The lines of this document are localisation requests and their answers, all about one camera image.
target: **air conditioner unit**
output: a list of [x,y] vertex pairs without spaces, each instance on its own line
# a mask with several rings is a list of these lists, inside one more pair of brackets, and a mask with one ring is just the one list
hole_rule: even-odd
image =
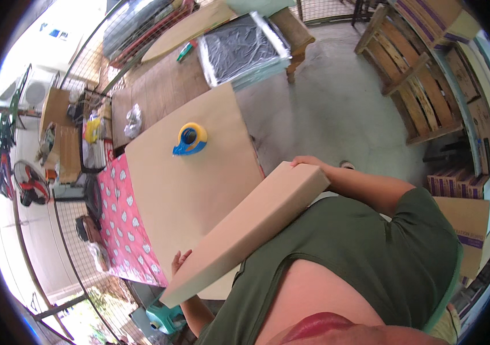
[[43,102],[46,100],[47,93],[53,85],[54,78],[55,73],[33,66],[19,99],[19,109],[42,112]]

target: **concrete floor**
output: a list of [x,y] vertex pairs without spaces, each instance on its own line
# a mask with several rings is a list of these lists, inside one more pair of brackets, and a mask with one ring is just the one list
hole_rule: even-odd
[[406,129],[381,81],[353,50],[366,24],[310,27],[316,41],[295,73],[284,73],[237,93],[249,133],[266,174],[283,160],[314,155],[338,165],[349,160],[366,173],[393,176],[421,186],[426,145],[407,147]]

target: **person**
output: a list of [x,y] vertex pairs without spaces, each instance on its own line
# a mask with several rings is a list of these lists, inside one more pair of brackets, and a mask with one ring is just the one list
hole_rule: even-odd
[[[180,305],[196,344],[442,344],[421,329],[444,311],[462,246],[428,191],[311,156],[291,166],[302,163],[339,196],[242,262],[216,317],[197,296]],[[175,255],[173,275],[191,252]]]

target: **shoe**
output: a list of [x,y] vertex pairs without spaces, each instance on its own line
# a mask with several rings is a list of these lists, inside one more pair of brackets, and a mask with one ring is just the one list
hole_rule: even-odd
[[339,168],[356,170],[351,162],[343,160],[339,163]]

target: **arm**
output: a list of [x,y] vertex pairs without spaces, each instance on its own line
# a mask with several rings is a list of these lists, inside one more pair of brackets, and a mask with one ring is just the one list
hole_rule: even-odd
[[[172,276],[180,269],[181,265],[187,259],[192,250],[188,250],[185,254],[181,255],[180,251],[174,256],[172,260]],[[214,320],[214,315],[207,308],[201,299],[195,295],[189,300],[180,304],[182,311],[184,312],[187,325],[193,332],[193,334],[199,338],[201,329],[209,322]]]
[[396,204],[404,193],[415,188],[412,184],[394,177],[370,175],[352,169],[332,167],[312,156],[297,156],[291,166],[299,163],[320,166],[330,180],[328,190],[365,203],[389,217],[394,216]]

